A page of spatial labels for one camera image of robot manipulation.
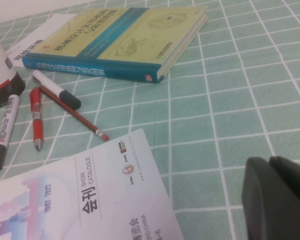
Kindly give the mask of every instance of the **pencil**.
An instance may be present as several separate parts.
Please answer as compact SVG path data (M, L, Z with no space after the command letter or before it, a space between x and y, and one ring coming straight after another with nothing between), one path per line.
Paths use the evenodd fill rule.
M60 107L62 107L63 109L65 109L68 113L70 113L72 116L74 116L76 119L78 119L86 127L88 127L89 129L91 129L103 141L108 141L109 140L109 136L106 133L104 133L102 130L100 130L97 126L93 125L91 122L89 122L87 119L85 119L79 113L77 113L75 110L73 110L72 108L70 108L67 104L65 104L63 101L61 101L56 95L54 95L46 87L40 85L39 88L40 88L41 92L43 92L45 95L47 95L53 101L55 101Z

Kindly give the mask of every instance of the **checkered pattern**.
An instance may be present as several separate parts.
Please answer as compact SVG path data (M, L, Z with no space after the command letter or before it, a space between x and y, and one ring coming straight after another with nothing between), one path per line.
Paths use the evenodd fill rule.
M248 157L300 163L300 0L93 1L0 24L7 50L54 13L90 7L208 6L208 22L160 84L45 72L116 138L143 128L187 240L247 239ZM43 96L44 147L32 142L29 69L0 180L102 143ZM0 109L0 123L4 109Z

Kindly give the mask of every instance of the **hardcover book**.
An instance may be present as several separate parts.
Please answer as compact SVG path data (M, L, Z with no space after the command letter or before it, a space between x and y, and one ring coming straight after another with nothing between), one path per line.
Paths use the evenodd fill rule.
M22 62L31 69L159 83L207 20L206 9L87 9Z

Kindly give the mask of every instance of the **book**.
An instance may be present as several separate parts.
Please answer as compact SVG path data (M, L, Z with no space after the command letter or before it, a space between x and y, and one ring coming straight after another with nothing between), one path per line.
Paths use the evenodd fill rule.
M90 8L22 61L31 69L159 83L207 20L206 10Z
M22 62L22 57L34 49L39 43L43 42L56 30L61 28L62 25L67 23L75 15L76 14L54 14L32 33L10 47L10 49L6 51L6 54L10 58L12 64L15 67L24 68L25 66Z
M142 129L0 181L0 240L184 240Z

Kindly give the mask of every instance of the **pen tip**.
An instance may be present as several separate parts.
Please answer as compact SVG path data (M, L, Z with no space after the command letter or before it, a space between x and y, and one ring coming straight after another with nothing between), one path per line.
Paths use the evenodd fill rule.
M41 139L34 140L34 146L35 149L39 152L42 148L42 140Z
M101 135L101 138L105 142L109 140L109 136L107 134L105 134L105 133Z

